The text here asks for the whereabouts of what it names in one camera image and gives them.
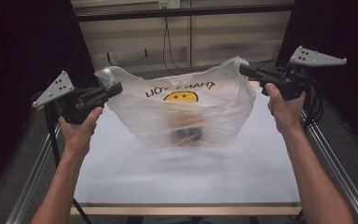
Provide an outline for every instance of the wall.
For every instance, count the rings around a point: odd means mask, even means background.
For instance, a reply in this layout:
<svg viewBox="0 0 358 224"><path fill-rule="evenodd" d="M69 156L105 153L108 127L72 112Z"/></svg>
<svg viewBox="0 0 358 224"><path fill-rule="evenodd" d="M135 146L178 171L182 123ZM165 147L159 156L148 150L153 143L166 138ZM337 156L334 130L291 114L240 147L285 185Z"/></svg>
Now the wall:
<svg viewBox="0 0 358 224"><path fill-rule="evenodd" d="M293 2L293 0L182 0L181 8ZM72 0L72 3L76 14L158 9L158 1L127 1L124 4L123 1ZM180 66L208 65L221 63L237 55L248 61L268 60L278 55L289 17L290 12L273 12L168 18L174 61ZM112 52L112 60L119 66L127 65L130 69L137 66L142 67L141 70L144 71L165 68L160 56L165 31L165 20L162 18L90 21L81 22L80 27L91 57ZM145 58L144 49L152 52L148 55L151 58ZM118 59L119 55L129 52L132 52L130 56L133 58L130 59L131 65ZM94 63L94 65L98 69L105 64Z"/></svg>

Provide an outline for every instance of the metal rail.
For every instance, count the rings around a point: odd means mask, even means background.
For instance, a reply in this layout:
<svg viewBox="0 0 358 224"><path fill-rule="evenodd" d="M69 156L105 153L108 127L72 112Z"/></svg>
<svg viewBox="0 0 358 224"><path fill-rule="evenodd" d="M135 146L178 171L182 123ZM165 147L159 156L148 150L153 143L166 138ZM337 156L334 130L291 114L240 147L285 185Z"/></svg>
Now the metal rail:
<svg viewBox="0 0 358 224"><path fill-rule="evenodd" d="M303 112L302 118L304 119L305 117L306 114ZM358 214L358 188L354 186L347 172L339 162L333 149L330 147L330 145L328 144L327 140L325 139L324 135L322 134L321 130L319 129L318 125L315 122L313 122L309 126L309 131L312 137L315 139L316 144L322 151L324 157L326 158L327 163L332 169L335 177L337 178L339 185L347 195L348 200L351 202L354 210Z"/></svg>
<svg viewBox="0 0 358 224"><path fill-rule="evenodd" d="M57 125L55 128L56 136L60 132L60 125ZM50 134L46 138L45 144L40 150L39 157L34 164L34 168L31 171L27 182L25 183L24 188L22 189L21 195L14 204L13 209L10 212L10 215L7 218L6 224L20 224L24 218L25 212L27 211L28 205L34 196L34 191L36 189L36 184L42 175L42 172L45 168L46 161L48 160L48 155L51 151L51 141Z"/></svg>
<svg viewBox="0 0 358 224"><path fill-rule="evenodd" d="M42 18L43 21L118 21L133 19L150 19L150 18L168 18L168 17L185 17L185 16L206 16L206 15L223 15L223 14L241 14L241 13L263 13L263 12L280 12L293 10L307 10L313 7L326 7L327 3L312 4L276 4L276 5L256 5L241 7L189 7L176 9L157 9L128 12L112 13L84 13L76 14L71 17L53 17Z"/></svg>

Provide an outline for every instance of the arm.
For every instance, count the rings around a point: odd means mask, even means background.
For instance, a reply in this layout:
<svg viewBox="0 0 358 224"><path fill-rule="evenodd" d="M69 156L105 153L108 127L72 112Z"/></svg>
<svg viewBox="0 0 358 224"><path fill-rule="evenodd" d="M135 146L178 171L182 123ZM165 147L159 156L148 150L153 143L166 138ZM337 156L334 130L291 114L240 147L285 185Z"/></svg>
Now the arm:
<svg viewBox="0 0 358 224"><path fill-rule="evenodd" d="M95 108L82 125L68 124L60 117L65 149L48 193L36 211L32 223L69 223L80 167L90 150L91 133L102 112L101 107Z"/></svg>
<svg viewBox="0 0 358 224"><path fill-rule="evenodd" d="M298 99L284 101L273 84L266 87L270 96L268 108L286 144L307 223L353 223L349 207L324 172L301 127L305 92Z"/></svg>

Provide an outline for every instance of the person's left hand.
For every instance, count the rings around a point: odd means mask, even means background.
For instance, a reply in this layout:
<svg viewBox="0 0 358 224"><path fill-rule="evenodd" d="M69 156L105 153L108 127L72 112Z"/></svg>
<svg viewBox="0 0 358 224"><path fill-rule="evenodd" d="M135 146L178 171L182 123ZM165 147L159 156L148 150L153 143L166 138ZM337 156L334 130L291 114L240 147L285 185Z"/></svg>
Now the person's left hand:
<svg viewBox="0 0 358 224"><path fill-rule="evenodd" d="M59 118L66 151L69 150L81 157L89 153L91 135L102 113L102 107L94 108L81 125L66 123L63 117Z"/></svg>

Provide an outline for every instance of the wooden edge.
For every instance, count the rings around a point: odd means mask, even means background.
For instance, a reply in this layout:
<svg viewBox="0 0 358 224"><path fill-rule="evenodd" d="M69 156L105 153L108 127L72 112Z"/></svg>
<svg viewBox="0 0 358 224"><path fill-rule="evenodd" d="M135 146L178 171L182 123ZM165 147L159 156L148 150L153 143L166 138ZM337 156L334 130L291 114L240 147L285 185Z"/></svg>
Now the wooden edge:
<svg viewBox="0 0 358 224"><path fill-rule="evenodd" d="M260 83L258 81L249 81L251 83L251 86L253 88L259 88L260 87Z"/></svg>
<svg viewBox="0 0 358 224"><path fill-rule="evenodd" d="M112 216L266 216L297 215L301 206L117 206L82 207L87 215ZM71 215L79 215L72 207Z"/></svg>

